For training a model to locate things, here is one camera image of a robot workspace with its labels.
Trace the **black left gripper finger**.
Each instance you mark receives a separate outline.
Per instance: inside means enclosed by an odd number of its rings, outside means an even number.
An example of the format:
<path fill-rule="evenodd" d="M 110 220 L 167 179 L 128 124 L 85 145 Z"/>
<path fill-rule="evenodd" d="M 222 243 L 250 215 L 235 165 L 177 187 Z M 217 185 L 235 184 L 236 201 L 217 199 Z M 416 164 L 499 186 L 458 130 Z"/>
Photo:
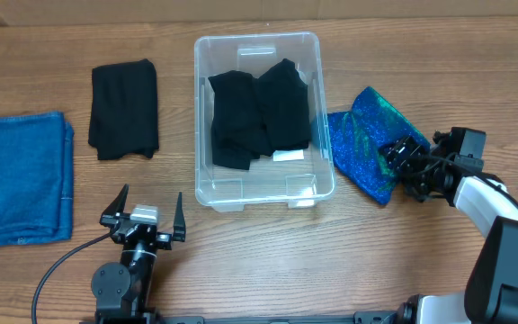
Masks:
<path fill-rule="evenodd" d="M 125 184 L 117 197 L 102 212 L 100 217 L 101 225 L 115 225 L 124 213 L 124 208 L 129 193 L 129 185 Z"/>
<path fill-rule="evenodd" d="M 183 193 L 180 192 L 177 197 L 175 214 L 174 214 L 174 232 L 173 241 L 184 242 L 186 240 L 186 223 L 183 215 Z"/>

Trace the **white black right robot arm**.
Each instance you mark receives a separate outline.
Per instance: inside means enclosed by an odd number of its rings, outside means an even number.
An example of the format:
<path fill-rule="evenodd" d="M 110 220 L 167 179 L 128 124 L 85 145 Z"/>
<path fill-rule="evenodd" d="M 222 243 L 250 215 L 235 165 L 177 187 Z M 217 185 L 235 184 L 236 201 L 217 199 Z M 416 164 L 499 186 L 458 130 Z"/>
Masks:
<path fill-rule="evenodd" d="M 427 149 L 407 136 L 380 153 L 419 202 L 443 198 L 476 225 L 485 243 L 464 292 L 417 294 L 387 323 L 518 323 L 518 201 L 496 175 L 484 172 L 486 133 L 435 132 Z"/>

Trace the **blue sparkly cloth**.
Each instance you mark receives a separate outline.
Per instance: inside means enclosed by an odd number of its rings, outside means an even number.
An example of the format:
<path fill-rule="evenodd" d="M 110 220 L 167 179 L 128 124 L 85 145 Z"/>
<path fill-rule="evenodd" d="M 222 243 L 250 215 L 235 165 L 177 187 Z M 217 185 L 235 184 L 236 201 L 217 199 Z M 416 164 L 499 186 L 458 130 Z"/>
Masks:
<path fill-rule="evenodd" d="M 389 203 L 398 179 L 380 149 L 410 136 L 424 148 L 428 139 L 401 112 L 368 86 L 349 111 L 327 115 L 336 168 L 376 203 Z"/>

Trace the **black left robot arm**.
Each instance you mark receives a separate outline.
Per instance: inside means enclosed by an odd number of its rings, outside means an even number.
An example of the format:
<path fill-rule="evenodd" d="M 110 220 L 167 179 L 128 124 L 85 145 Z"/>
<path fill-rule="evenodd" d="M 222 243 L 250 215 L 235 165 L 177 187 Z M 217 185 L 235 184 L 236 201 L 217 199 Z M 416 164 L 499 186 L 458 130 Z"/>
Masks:
<path fill-rule="evenodd" d="M 101 265 L 94 273 L 91 290 L 96 300 L 96 323 L 162 323 L 160 313 L 147 306 L 156 253 L 170 250 L 186 239 L 183 197 L 177 197 L 173 231 L 158 230 L 155 206 L 136 205 L 124 211 L 129 187 L 103 211 L 99 223 L 109 229 L 108 238 L 122 245 L 121 259 Z"/>

